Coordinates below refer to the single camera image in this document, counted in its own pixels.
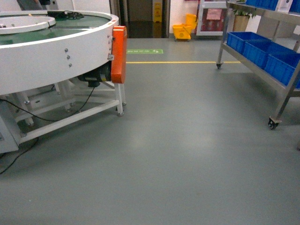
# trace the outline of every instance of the green conveyor belt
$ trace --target green conveyor belt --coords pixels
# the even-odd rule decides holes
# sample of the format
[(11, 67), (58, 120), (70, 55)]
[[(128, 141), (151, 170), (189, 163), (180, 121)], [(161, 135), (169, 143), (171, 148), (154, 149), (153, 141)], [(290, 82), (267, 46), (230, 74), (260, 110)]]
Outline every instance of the green conveyor belt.
[(46, 40), (62, 37), (85, 31), (86, 28), (95, 28), (108, 23), (110, 20), (99, 16), (85, 15), (76, 20), (56, 20), (56, 24), (48, 29), (0, 35), (0, 45), (11, 45), (30, 41)]

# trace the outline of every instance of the doorway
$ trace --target doorway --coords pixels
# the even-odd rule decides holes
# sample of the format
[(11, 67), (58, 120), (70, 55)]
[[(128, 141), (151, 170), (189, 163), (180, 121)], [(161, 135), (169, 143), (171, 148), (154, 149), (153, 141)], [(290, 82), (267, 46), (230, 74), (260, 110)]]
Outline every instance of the doorway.
[[(160, 3), (160, 21), (154, 22), (153, 12)], [(127, 27), (128, 38), (168, 38), (170, 0), (111, 0), (112, 13)]]

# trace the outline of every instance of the green floor sign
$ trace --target green floor sign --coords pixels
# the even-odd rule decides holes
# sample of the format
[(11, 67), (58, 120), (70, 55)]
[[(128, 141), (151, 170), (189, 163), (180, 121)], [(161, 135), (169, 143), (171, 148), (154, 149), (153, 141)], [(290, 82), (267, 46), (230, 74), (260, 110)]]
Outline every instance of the green floor sign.
[(162, 49), (127, 49), (127, 54), (163, 54)]

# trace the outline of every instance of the floor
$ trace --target floor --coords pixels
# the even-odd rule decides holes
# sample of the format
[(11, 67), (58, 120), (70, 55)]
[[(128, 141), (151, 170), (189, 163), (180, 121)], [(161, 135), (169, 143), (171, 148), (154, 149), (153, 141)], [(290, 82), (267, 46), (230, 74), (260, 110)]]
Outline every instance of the floor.
[(299, 224), (300, 101), (269, 130), (276, 90), (226, 52), (217, 70), (219, 44), (129, 39), (164, 53), (127, 55), (124, 116), (41, 137), (0, 177), (0, 224)]

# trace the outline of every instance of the blue plastic bin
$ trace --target blue plastic bin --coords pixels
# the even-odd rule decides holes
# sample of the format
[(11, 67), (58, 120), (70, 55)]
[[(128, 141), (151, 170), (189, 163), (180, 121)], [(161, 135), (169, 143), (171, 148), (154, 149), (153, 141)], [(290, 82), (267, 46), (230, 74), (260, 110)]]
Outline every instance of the blue plastic bin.
[(293, 50), (283, 47), (274, 42), (246, 42), (243, 55), (251, 62), (264, 69), (268, 55), (277, 53), (295, 53)]
[(300, 0), (293, 0), (290, 12), (300, 13)]
[(258, 7), (274, 11), (276, 9), (277, 3), (278, 0), (260, 0), (258, 3)]
[(246, 41), (270, 41), (269, 39), (253, 32), (230, 32), (228, 33), (227, 45), (243, 54)]
[(246, 5), (258, 7), (259, 6), (259, 0), (247, 0)]
[[(264, 70), (284, 85), (288, 85), (299, 60), (300, 54), (298, 53), (271, 54), (268, 56)], [(300, 88), (300, 82), (298, 82), (296, 88)]]

